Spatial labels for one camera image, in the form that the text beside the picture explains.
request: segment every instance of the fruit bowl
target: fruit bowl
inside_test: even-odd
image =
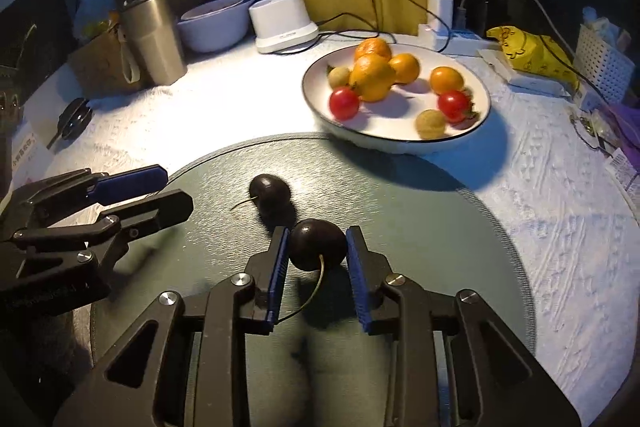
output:
[[[316,60],[302,78],[302,93],[322,127],[337,137],[357,146],[392,154],[423,155],[457,146],[469,139],[485,122],[491,109],[489,93],[480,79],[453,58],[410,44],[390,44],[393,55],[409,53],[420,62],[420,75],[406,86],[395,85],[381,102],[363,102],[357,115],[337,121],[329,111],[332,88],[327,80],[327,67],[353,67],[356,46],[343,48]],[[436,109],[438,95],[431,91],[428,79],[440,66],[454,68],[462,75],[465,87],[472,93],[473,120],[459,125],[448,124],[445,135],[435,140],[420,139],[415,118],[426,109]]]

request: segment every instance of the cherry stem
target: cherry stem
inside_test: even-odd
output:
[[[240,206],[241,204],[245,204],[245,203],[248,203],[249,201],[254,201],[257,199],[258,199],[258,196],[254,196],[253,198],[249,198],[248,200],[240,201],[240,203],[235,204],[229,210],[233,210],[234,208],[238,208],[238,206]]]
[[[309,298],[305,301],[305,303],[302,304],[302,306],[300,306],[300,308],[298,308],[294,312],[291,312],[289,315],[286,315],[283,318],[278,319],[276,321],[276,324],[280,324],[286,321],[287,319],[290,319],[291,317],[295,317],[296,315],[298,315],[303,309],[305,309],[308,306],[308,304],[314,299],[314,297],[318,293],[318,290],[320,289],[320,284],[322,283],[322,279],[324,279],[324,256],[320,254],[318,257],[320,259],[320,277],[318,277],[318,282],[316,283],[316,287],[314,288],[313,292],[311,293]]]

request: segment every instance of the orange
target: orange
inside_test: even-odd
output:
[[[364,55],[370,54],[379,55],[386,60],[390,60],[391,48],[389,47],[389,44],[387,44],[380,37],[365,39],[360,44],[358,44],[356,52],[353,55],[353,60],[358,60],[360,57],[364,57]]]
[[[411,53],[401,53],[389,61],[398,84],[411,84],[420,74],[420,62]]]
[[[349,77],[349,85],[363,102],[384,100],[396,83],[396,72],[379,55],[364,55],[356,60]]]
[[[460,91],[465,87],[465,80],[462,75],[448,66],[441,66],[431,71],[429,83],[431,84],[431,90],[435,94]]]

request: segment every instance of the blue gripper pad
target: blue gripper pad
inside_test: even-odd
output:
[[[351,280],[351,292],[353,293],[353,302],[356,308],[356,315],[362,325],[365,333],[370,332],[371,312],[369,306],[369,291],[367,290],[367,281],[362,270],[362,263],[358,249],[353,240],[353,232],[348,229],[345,233],[347,237],[347,266],[349,269],[349,279]]]
[[[120,203],[132,198],[158,192],[166,187],[169,175],[159,165],[105,176],[95,183],[87,195],[93,203],[103,205]]]
[[[269,281],[267,322],[272,328],[275,326],[278,316],[280,315],[284,280],[287,277],[287,268],[289,267],[289,257],[286,255],[288,238],[289,229],[285,229],[282,240],[280,241],[276,263],[273,266],[273,272],[271,272],[271,280]]]

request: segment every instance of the yellow fruit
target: yellow fruit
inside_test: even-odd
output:
[[[431,90],[435,94],[460,91],[465,87],[465,80],[462,75],[448,66],[441,66],[431,71],[429,83],[431,84]]]
[[[379,55],[364,55],[356,60],[349,85],[363,102],[379,102],[396,83],[396,72]]]
[[[401,53],[389,61],[398,84],[411,84],[420,74],[420,62],[411,53]]]
[[[436,109],[422,111],[415,118],[415,130],[423,140],[437,140],[444,136],[447,128],[447,120],[444,115]]]
[[[337,87],[343,87],[349,85],[349,77],[351,76],[351,70],[346,66],[340,66],[338,68],[332,68],[331,66],[327,66],[327,79],[329,80],[329,85],[331,89],[336,89]]]
[[[353,55],[353,60],[358,60],[360,57],[370,54],[379,55],[380,57],[386,58],[386,60],[390,60],[391,48],[389,47],[389,44],[380,37],[365,39],[358,44],[356,52]]]

